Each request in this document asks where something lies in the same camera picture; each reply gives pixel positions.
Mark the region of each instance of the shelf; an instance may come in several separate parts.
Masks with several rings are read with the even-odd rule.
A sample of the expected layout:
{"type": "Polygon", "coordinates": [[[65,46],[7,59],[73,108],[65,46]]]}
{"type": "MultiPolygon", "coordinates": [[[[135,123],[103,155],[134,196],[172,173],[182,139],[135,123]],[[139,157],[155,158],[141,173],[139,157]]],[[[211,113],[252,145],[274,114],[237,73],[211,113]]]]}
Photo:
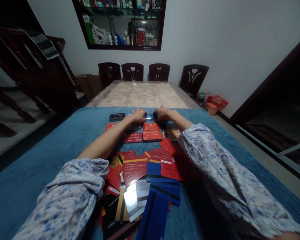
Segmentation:
{"type": "Polygon", "coordinates": [[[96,8],[96,7],[84,7],[81,6],[82,12],[88,15],[100,15],[100,16],[122,16],[139,19],[158,19],[161,14],[161,9],[133,9],[133,8],[96,8]]]}

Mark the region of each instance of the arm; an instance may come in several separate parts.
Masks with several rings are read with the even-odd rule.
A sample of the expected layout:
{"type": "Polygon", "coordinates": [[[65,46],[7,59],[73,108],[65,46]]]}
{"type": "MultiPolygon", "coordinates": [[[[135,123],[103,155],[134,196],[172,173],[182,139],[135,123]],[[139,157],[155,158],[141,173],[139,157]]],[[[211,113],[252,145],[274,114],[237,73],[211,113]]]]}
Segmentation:
{"type": "Polygon", "coordinates": [[[154,113],[158,114],[157,121],[167,119],[173,121],[177,125],[180,132],[183,132],[187,128],[193,126],[192,122],[182,117],[176,110],[172,111],[169,108],[166,108],[165,106],[161,106],[161,108],[155,110],[154,113]]]}
{"type": "Polygon", "coordinates": [[[145,121],[144,114],[139,108],[132,111],[131,116],[98,137],[77,159],[65,163],[45,186],[14,239],[81,238],[96,202],[103,196],[104,179],[109,172],[109,162],[104,159],[130,124],[145,121]]]}
{"type": "Polygon", "coordinates": [[[123,132],[132,123],[143,123],[146,119],[143,117],[147,112],[137,108],[132,111],[132,115],[125,117],[121,122],[104,132],[100,137],[94,140],[77,158],[102,158],[106,159],[116,145],[123,132]]]}
{"type": "Polygon", "coordinates": [[[300,239],[300,225],[257,177],[214,138],[209,128],[194,125],[163,106],[155,113],[159,114],[158,121],[170,119],[182,132],[178,142],[203,174],[212,202],[225,218],[238,220],[241,234],[300,239]]]}

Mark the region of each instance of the wall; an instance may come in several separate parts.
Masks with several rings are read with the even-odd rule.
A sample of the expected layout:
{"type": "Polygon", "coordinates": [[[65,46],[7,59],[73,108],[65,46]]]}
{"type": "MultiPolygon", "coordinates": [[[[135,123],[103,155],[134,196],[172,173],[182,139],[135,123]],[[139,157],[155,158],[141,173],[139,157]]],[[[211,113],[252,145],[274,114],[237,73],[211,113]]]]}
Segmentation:
{"type": "Polygon", "coordinates": [[[98,63],[171,65],[179,82],[187,64],[210,67],[201,90],[229,101],[227,117],[300,42],[300,0],[167,0],[160,52],[88,50],[70,0],[28,0],[48,35],[66,40],[64,55],[75,74],[98,74],[98,63]]]}

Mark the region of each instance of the chair back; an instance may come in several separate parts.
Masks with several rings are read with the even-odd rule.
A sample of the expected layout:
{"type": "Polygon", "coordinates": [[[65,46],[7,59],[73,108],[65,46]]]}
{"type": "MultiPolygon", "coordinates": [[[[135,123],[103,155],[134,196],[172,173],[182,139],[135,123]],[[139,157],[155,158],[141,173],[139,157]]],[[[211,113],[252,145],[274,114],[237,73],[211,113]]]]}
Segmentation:
{"type": "Polygon", "coordinates": [[[143,81],[143,65],[139,63],[125,63],[121,65],[123,80],[143,81]]]}
{"type": "Polygon", "coordinates": [[[155,63],[149,65],[149,80],[167,82],[170,73],[170,65],[155,63]]]}
{"type": "Polygon", "coordinates": [[[121,70],[119,64],[99,63],[98,66],[103,89],[108,87],[113,81],[121,81],[121,70]]]}
{"type": "Polygon", "coordinates": [[[183,67],[180,88],[186,93],[197,95],[209,67],[204,65],[192,64],[183,67]]]}

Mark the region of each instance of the sleeve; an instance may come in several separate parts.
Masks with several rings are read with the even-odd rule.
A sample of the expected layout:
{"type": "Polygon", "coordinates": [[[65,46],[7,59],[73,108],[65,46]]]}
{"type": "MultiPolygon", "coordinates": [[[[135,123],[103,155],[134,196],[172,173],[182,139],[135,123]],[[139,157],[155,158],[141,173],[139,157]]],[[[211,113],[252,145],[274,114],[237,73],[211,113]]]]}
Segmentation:
{"type": "Polygon", "coordinates": [[[109,162],[74,159],[45,186],[14,239],[77,239],[103,195],[109,162]]]}
{"type": "Polygon", "coordinates": [[[203,124],[179,136],[187,156],[203,174],[214,206],[243,235],[273,238],[283,232],[300,234],[300,225],[257,177],[242,166],[203,124]]]}

